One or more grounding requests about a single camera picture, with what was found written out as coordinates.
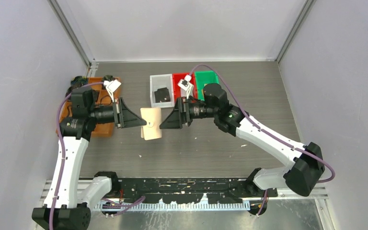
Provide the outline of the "beige card holder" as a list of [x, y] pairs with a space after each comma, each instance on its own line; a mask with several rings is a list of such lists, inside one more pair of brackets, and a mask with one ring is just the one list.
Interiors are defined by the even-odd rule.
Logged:
[[161, 108], [141, 108], [140, 114], [142, 119], [146, 122], [145, 125], [141, 127], [141, 138], [144, 140], [161, 138]]

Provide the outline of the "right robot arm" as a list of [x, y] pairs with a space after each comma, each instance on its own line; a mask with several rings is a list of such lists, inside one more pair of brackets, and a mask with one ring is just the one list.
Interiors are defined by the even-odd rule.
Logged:
[[279, 168], [254, 169], [246, 180], [246, 190], [251, 196], [284, 187], [301, 196], [311, 194], [325, 170], [317, 144], [295, 142], [260, 124], [231, 104], [218, 83], [207, 84], [203, 92], [204, 100], [178, 98], [160, 129], [181, 129], [183, 125], [191, 125], [194, 119], [212, 118], [219, 130], [260, 147], [283, 164]]

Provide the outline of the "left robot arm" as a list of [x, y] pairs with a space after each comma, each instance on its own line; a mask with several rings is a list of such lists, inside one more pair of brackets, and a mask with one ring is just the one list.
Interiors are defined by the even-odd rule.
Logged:
[[147, 122], [128, 109], [122, 98], [112, 105], [95, 105], [91, 85], [75, 89], [65, 101], [71, 102], [71, 116], [57, 124], [59, 149], [53, 181], [42, 207], [33, 209], [32, 219], [45, 230], [86, 230], [93, 208], [105, 196], [114, 198], [121, 191], [117, 174], [101, 171], [78, 193], [82, 160], [92, 132], [97, 124], [130, 128]]

